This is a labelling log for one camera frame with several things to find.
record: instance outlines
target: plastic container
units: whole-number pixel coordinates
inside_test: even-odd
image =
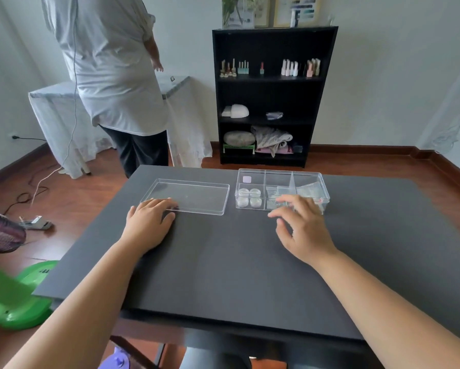
[[[229,192],[227,184],[156,179],[141,202],[150,198],[172,198],[179,204],[172,211],[223,215]]]
[[[283,194],[313,198],[322,213],[330,201],[329,192],[319,172],[238,170],[235,188],[235,204],[238,209],[274,210],[283,205],[276,202],[276,198]]]

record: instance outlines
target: white t-shirt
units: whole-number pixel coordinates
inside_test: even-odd
[[[42,0],[93,125],[140,136],[166,130],[168,111],[143,42],[155,17],[142,0]]]

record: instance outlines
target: baseboard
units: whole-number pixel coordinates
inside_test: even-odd
[[[8,166],[0,170],[0,183],[8,177],[10,177],[13,173],[28,166],[37,158],[40,158],[41,156],[49,153],[50,149],[47,143],[44,143],[43,145],[40,145],[38,148],[33,149],[30,153],[24,155],[22,158],[14,161],[13,163],[9,164]]]
[[[213,150],[220,149],[219,142],[211,142]],[[310,153],[363,154],[363,155],[405,155],[413,159],[427,159],[448,178],[460,186],[460,168],[434,150],[420,150],[415,146],[382,145],[310,145]]]

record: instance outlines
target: white cable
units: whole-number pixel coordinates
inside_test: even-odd
[[[77,54],[77,49],[76,49],[76,24],[78,20],[78,0],[76,0],[76,10],[74,13],[74,22],[73,22],[73,72],[74,72],[74,95],[73,95],[73,100],[74,100],[74,127],[73,127],[73,132],[71,132],[71,139],[70,142],[68,143],[68,152],[66,154],[66,158],[64,158],[63,163],[61,163],[61,167],[59,167],[57,170],[52,171],[47,177],[43,178],[42,180],[39,181],[37,184],[37,188],[35,190],[35,193],[32,197],[32,202],[30,203],[30,208],[34,205],[34,200],[37,195],[37,192],[39,191],[39,187],[41,183],[50,178],[54,173],[57,171],[60,171],[62,168],[64,168],[64,164],[68,160],[68,157],[70,156],[70,147],[71,143],[73,142],[73,136],[74,136],[74,130],[76,129],[76,126],[78,124],[78,118],[77,118],[77,103],[76,103],[76,94],[77,94],[77,89],[78,89],[78,78],[77,78],[77,73],[76,73],[76,54]]]

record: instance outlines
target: person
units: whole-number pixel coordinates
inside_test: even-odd
[[[168,166],[168,110],[155,17],[142,0],[42,0],[46,27],[63,52],[92,124],[117,146],[129,178],[140,165]]]
[[[460,369],[460,339],[337,250],[312,199],[277,201],[295,209],[269,214],[282,244],[322,276],[386,369]],[[152,199],[131,207],[120,240],[5,369],[97,368],[136,262],[163,240],[175,219],[171,212],[162,220],[164,211],[176,205]],[[191,368],[250,369],[235,356],[188,350],[181,369]]]

